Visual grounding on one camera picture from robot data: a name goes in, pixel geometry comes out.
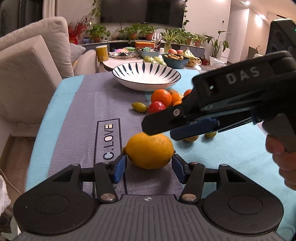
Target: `finger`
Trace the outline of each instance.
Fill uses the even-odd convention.
[[[287,172],[283,169],[280,169],[279,174],[285,179],[286,182],[296,185],[296,171]]]
[[[290,183],[288,183],[287,181],[285,181],[285,185],[286,185],[287,187],[289,187],[289,188],[291,188],[291,189],[293,189],[293,190],[296,191],[296,185],[290,184]]]
[[[282,155],[273,154],[272,157],[280,169],[288,172],[296,170],[296,152],[284,152]]]
[[[278,139],[267,135],[266,150],[269,153],[281,155],[285,152],[285,147]]]

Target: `striped bowl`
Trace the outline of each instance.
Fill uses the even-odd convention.
[[[175,69],[153,63],[121,64],[112,73],[120,84],[138,91],[167,89],[181,79],[181,74]]]

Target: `sofa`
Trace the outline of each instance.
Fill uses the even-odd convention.
[[[42,19],[0,38],[0,116],[14,136],[36,136],[51,97],[64,78],[96,73],[96,52],[70,47],[63,17]]]

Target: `floor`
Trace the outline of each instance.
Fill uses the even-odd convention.
[[[4,173],[7,179],[21,193],[24,193],[25,191],[26,173],[27,168],[29,167],[34,142],[35,138],[15,137],[9,156],[7,158]],[[11,205],[13,205],[20,194],[15,191],[8,183],[7,192],[11,200]]]

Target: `red apple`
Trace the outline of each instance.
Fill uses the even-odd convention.
[[[178,55],[183,55],[183,53],[184,53],[183,50],[181,50],[181,49],[177,50],[177,54],[178,54]]]
[[[165,105],[160,101],[154,101],[148,108],[148,113],[153,114],[159,111],[165,110]]]
[[[174,50],[174,49],[169,49],[169,50],[168,50],[168,53],[178,54],[177,51]]]

